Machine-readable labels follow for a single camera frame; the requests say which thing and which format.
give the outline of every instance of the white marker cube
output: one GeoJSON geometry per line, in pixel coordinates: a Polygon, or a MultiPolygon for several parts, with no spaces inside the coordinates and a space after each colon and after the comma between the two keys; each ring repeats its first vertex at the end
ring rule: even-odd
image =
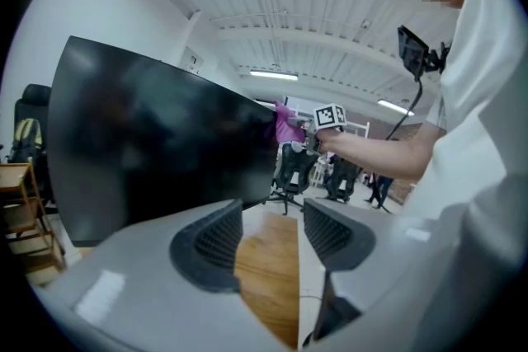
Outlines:
{"type": "Polygon", "coordinates": [[[325,128],[336,128],[347,124],[345,109],[336,104],[325,105],[313,109],[313,121],[315,129],[319,131],[325,128]]]}

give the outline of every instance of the curved monitor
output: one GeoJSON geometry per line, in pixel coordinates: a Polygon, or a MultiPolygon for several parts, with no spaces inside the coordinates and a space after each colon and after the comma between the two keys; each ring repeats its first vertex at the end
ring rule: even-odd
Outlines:
{"type": "Polygon", "coordinates": [[[70,37],[49,104],[49,172],[76,246],[132,223],[270,193],[276,113],[166,63],[70,37]]]}

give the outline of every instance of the ceiling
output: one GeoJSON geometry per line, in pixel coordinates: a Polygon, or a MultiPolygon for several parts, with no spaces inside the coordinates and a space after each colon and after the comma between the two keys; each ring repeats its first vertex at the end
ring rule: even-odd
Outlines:
{"type": "MultiPolygon", "coordinates": [[[[398,58],[397,28],[404,24],[437,49],[452,40],[458,17],[455,10],[420,0],[171,1],[187,17],[207,15],[252,95],[316,101],[338,96],[345,107],[384,120],[399,116],[380,111],[377,100],[408,106],[405,100],[417,90],[398,58]],[[251,69],[298,73],[299,81],[262,81],[249,76],[251,69]]],[[[424,86],[418,114],[432,104],[438,75],[427,75],[424,86]]]]}

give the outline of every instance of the office chair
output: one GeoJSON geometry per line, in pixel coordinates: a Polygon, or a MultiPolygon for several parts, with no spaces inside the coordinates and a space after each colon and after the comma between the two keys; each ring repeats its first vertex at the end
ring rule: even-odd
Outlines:
{"type": "Polygon", "coordinates": [[[355,164],[336,156],[333,163],[333,173],[326,185],[327,198],[333,201],[337,201],[340,198],[344,203],[347,203],[354,193],[354,182],[356,181],[358,170],[355,164]],[[343,181],[346,181],[344,190],[340,189],[343,181]]]}
{"type": "Polygon", "coordinates": [[[288,203],[299,206],[302,211],[303,205],[296,202],[294,196],[302,194],[309,187],[309,173],[317,159],[316,154],[308,155],[305,149],[296,153],[291,144],[282,146],[282,161],[275,177],[275,183],[281,191],[273,191],[274,197],[270,197],[268,201],[282,201],[284,216],[288,214],[288,203]],[[299,179],[297,184],[292,184],[291,179],[296,172],[299,174],[299,179]]]}
{"type": "MultiPolygon", "coordinates": [[[[36,119],[40,124],[42,134],[42,153],[38,160],[33,162],[35,169],[36,184],[43,204],[53,199],[48,173],[48,159],[46,157],[46,140],[48,135],[48,105],[50,103],[51,87],[38,84],[29,84],[22,97],[15,103],[14,128],[17,129],[18,122],[23,119],[36,119]]],[[[33,196],[32,188],[28,190],[29,196],[33,196]]],[[[46,209],[46,213],[55,212],[56,209],[46,209]]]]}

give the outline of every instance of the pink cloth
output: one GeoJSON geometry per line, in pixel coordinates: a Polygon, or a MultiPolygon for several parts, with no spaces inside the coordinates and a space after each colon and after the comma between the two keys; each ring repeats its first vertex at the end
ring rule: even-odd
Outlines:
{"type": "Polygon", "coordinates": [[[299,141],[303,143],[306,137],[301,128],[294,128],[288,125],[288,118],[294,118],[295,113],[279,102],[275,102],[277,112],[276,138],[278,143],[287,143],[288,141],[299,141]]]}

